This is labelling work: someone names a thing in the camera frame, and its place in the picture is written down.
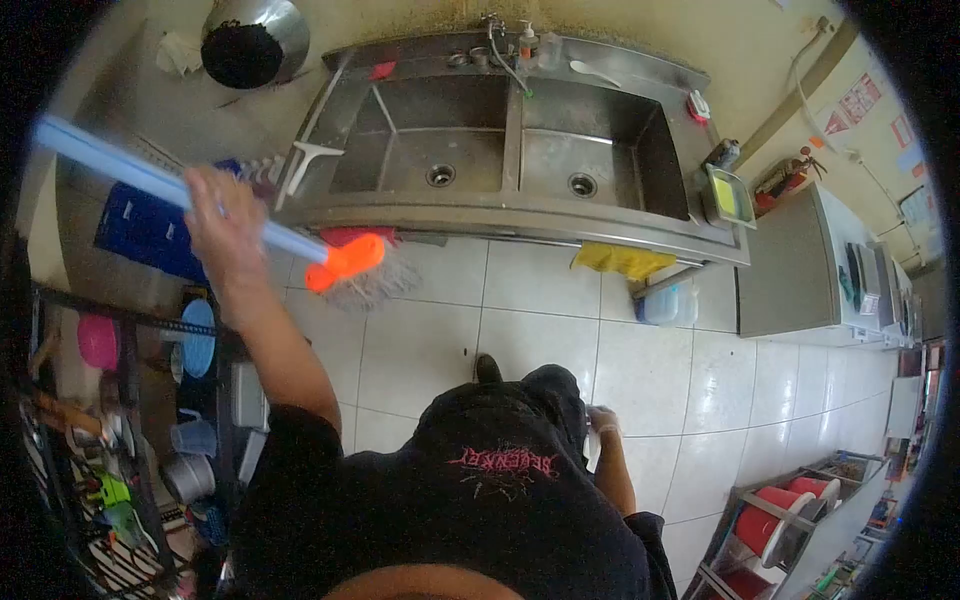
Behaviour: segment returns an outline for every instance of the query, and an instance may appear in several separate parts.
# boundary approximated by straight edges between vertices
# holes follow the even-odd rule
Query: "hand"
[[[239,331],[273,293],[261,239],[266,211],[231,173],[200,167],[187,169],[183,178],[193,201],[183,218],[193,253],[204,264],[221,318]]]
[[[588,406],[587,416],[590,417],[590,429],[597,433],[620,431],[620,420],[616,413],[606,406]]]

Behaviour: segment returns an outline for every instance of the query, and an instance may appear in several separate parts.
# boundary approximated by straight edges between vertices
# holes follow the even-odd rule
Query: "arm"
[[[263,205],[229,173],[204,167],[183,175],[194,208],[184,219],[193,252],[204,264],[224,323],[247,345],[267,398],[327,420],[339,435],[340,408],[326,370],[270,285],[260,238]]]
[[[636,495],[623,456],[616,414],[599,406],[589,407],[588,412],[590,427],[600,432],[600,462],[597,463],[593,482],[622,516],[632,515],[636,512]]]

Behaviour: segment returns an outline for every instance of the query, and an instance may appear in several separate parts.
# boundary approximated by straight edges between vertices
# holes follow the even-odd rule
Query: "soap dispenser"
[[[520,22],[525,25],[523,35],[520,36],[520,57],[522,59],[531,59],[537,54],[537,46],[540,44],[540,38],[534,34],[534,28],[531,27],[530,21],[520,19]]]

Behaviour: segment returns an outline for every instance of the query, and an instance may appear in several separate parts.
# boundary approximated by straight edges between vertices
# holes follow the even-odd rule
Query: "pink bowl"
[[[113,320],[99,315],[81,315],[77,323],[77,343],[87,365],[116,371],[117,338]]]

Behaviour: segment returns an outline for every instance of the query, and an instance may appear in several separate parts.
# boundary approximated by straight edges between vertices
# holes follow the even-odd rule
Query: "double sink basin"
[[[717,138],[685,100],[705,75],[573,38],[554,69],[521,74],[529,94],[493,64],[448,66],[451,52],[487,43],[423,36],[325,55],[332,76],[298,139],[344,153],[315,158],[291,190],[302,156],[291,150],[273,218],[596,240],[749,264],[742,231],[703,219],[698,178]],[[573,72],[574,59],[622,87]]]
[[[512,84],[498,74],[372,85],[329,192],[499,192]],[[527,84],[520,192],[689,219],[660,103],[589,84]]]

